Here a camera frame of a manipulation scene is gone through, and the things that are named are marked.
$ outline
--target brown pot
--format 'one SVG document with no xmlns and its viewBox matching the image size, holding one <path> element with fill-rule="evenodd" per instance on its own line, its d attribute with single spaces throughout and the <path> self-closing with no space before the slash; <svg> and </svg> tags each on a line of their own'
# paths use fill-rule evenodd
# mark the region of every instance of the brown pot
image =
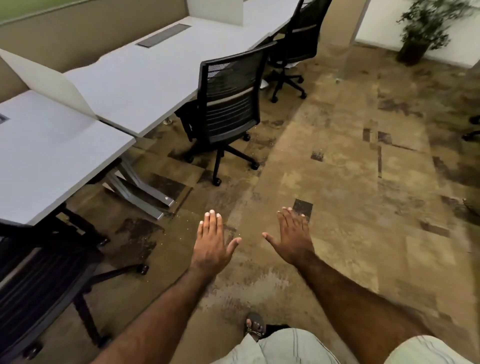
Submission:
<svg viewBox="0 0 480 364">
<path fill-rule="evenodd" d="M 407 40 L 398 52 L 396 60 L 406 66 L 414 66 L 420 62 L 429 47 L 430 43 Z"/>
</svg>

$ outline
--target foot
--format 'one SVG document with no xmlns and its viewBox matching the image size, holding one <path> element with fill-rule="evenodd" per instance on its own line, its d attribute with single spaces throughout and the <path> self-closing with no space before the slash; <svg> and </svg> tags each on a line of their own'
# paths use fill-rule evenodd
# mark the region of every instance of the foot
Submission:
<svg viewBox="0 0 480 364">
<path fill-rule="evenodd" d="M 255 341 L 258 341 L 265 335 L 265 329 L 264 321 L 259 314 L 248 314 L 245 320 L 245 335 L 250 334 Z"/>
</svg>

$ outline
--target sandal strap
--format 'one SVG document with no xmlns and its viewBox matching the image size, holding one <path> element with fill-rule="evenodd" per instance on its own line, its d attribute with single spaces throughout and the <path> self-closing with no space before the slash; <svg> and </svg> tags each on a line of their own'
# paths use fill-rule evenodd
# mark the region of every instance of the sandal strap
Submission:
<svg viewBox="0 0 480 364">
<path fill-rule="evenodd" d="M 247 333 L 255 334 L 255 335 L 257 335 L 257 336 L 260 337 L 260 338 L 264 335 L 264 333 L 258 332 L 258 331 L 254 331 L 254 330 L 252 330 L 251 328 L 247 328 Z"/>
</svg>

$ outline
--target light-colored clothing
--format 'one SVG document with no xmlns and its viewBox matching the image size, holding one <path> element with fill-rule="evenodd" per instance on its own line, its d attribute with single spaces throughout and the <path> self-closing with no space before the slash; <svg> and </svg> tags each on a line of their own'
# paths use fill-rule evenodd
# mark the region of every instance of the light-colored clothing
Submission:
<svg viewBox="0 0 480 364">
<path fill-rule="evenodd" d="M 336 357 L 311 332 L 298 328 L 279 330 L 266 339 L 247 335 L 224 358 L 212 364 L 339 364 Z M 443 341 L 432 336 L 411 338 L 396 348 L 385 364 L 472 364 Z"/>
</svg>

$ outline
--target green panel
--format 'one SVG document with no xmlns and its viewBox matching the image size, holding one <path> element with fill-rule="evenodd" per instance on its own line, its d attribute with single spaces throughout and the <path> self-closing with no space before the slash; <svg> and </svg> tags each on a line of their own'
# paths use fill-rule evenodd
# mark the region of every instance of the green panel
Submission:
<svg viewBox="0 0 480 364">
<path fill-rule="evenodd" d="M 0 0 L 0 23 L 72 2 L 75 0 Z"/>
</svg>

